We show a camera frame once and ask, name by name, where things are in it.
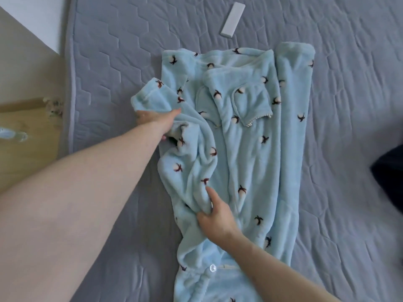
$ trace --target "black object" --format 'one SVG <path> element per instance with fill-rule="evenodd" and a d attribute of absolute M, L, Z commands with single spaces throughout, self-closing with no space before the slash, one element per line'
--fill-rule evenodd
<path fill-rule="evenodd" d="M 371 171 L 390 201 L 403 213 L 403 145 L 380 157 Z"/>

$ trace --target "person's right arm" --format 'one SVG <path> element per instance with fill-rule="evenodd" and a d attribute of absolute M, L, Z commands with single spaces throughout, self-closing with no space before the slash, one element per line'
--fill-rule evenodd
<path fill-rule="evenodd" d="M 340 302 L 247 239 L 237 227 L 229 206 L 214 189 L 206 187 L 206 190 L 213 211 L 210 215 L 198 213 L 202 231 L 235 259 L 265 302 Z"/>

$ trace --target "hand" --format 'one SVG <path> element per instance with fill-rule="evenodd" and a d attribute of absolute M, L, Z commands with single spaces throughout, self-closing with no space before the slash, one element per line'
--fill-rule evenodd
<path fill-rule="evenodd" d="M 228 251 L 232 240 L 243 236 L 239 230 L 229 205 L 219 197 L 211 187 L 205 188 L 213 203 L 213 211 L 210 215 L 204 212 L 197 213 L 200 228 L 207 238 Z"/>
<path fill-rule="evenodd" d="M 180 113 L 180 108 L 166 113 L 138 110 L 136 111 L 137 124 L 142 125 L 145 123 L 156 122 L 158 123 L 159 127 L 161 127 L 162 134 L 164 135 L 171 129 L 175 116 Z"/>

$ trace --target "clear bottle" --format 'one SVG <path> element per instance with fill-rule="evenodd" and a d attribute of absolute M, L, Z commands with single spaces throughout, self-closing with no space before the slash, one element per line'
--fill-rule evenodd
<path fill-rule="evenodd" d="M 23 131 L 13 131 L 8 128 L 0 127 L 0 139 L 13 140 L 14 142 L 24 142 L 28 135 Z"/>

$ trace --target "light blue garment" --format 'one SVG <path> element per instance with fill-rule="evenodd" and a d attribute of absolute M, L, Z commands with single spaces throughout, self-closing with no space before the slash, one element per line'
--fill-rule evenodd
<path fill-rule="evenodd" d="M 158 171 L 183 234 L 174 301 L 261 301 L 235 261 L 201 232 L 205 184 L 229 204 L 242 232 L 290 264 L 315 50 L 165 51 L 162 81 L 132 98 L 135 110 L 181 107 L 160 143 Z"/>

